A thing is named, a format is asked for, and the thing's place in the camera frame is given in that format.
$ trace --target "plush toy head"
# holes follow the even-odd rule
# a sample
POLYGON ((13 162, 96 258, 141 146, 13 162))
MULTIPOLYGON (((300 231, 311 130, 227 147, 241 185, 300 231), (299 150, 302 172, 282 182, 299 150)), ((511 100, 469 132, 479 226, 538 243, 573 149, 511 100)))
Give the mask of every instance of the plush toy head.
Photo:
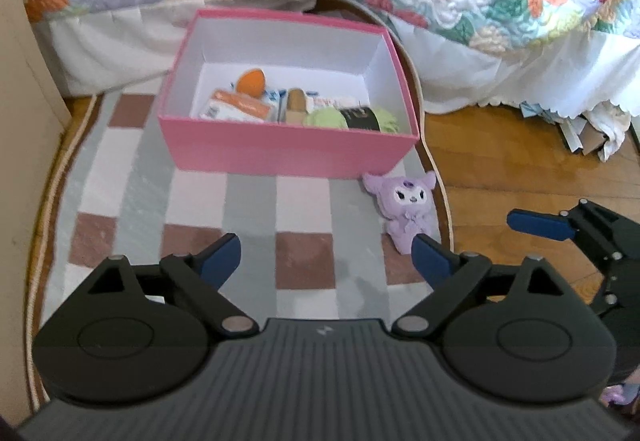
POLYGON ((380 211, 386 218, 415 217, 434 209, 431 191, 436 186, 435 172, 427 172, 422 178, 364 174, 362 182, 367 192, 378 198, 380 211))

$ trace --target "beige wall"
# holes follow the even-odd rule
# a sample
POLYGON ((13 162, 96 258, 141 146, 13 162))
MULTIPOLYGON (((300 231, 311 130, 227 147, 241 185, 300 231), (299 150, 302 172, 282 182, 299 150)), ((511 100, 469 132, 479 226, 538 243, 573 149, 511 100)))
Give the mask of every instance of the beige wall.
POLYGON ((0 415, 14 424, 29 414, 23 327, 31 237, 68 119, 22 0, 0 0, 0 415))

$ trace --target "brown square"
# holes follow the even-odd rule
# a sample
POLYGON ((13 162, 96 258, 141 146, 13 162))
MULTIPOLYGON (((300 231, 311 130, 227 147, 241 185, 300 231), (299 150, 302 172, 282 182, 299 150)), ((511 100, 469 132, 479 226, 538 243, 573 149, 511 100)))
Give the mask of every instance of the brown square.
POLYGON ((414 263, 411 262, 411 255, 400 255, 391 237, 386 233, 382 234, 381 241, 387 285, 424 282, 424 278, 415 270, 414 263))
POLYGON ((199 253, 222 235, 222 230, 218 228, 164 225, 161 256, 199 253))
POLYGON ((69 262, 96 267, 111 254, 116 233, 116 219, 102 215, 79 213, 71 240, 69 262))
POLYGON ((151 94, 121 95, 113 109, 109 126, 143 128, 154 98, 151 94))
POLYGON ((331 233, 276 234, 276 289, 335 288, 331 233))

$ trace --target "orange makeup sponge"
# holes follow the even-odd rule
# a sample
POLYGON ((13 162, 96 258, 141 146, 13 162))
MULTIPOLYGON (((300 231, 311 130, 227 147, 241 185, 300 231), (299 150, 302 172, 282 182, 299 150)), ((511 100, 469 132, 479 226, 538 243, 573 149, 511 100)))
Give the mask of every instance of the orange makeup sponge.
POLYGON ((251 69, 240 76, 236 84, 236 92, 248 94, 252 98, 261 98, 264 85, 264 72, 261 69, 251 69))

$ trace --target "white logo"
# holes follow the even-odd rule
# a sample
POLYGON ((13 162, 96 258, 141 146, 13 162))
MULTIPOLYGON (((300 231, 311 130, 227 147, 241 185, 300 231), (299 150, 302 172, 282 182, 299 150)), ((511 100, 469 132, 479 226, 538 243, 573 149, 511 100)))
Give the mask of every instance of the white logo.
POLYGON ((329 326, 324 326, 320 329, 316 329, 316 331, 318 331, 318 334, 322 336, 327 336, 327 334, 334 332, 334 330, 329 326))

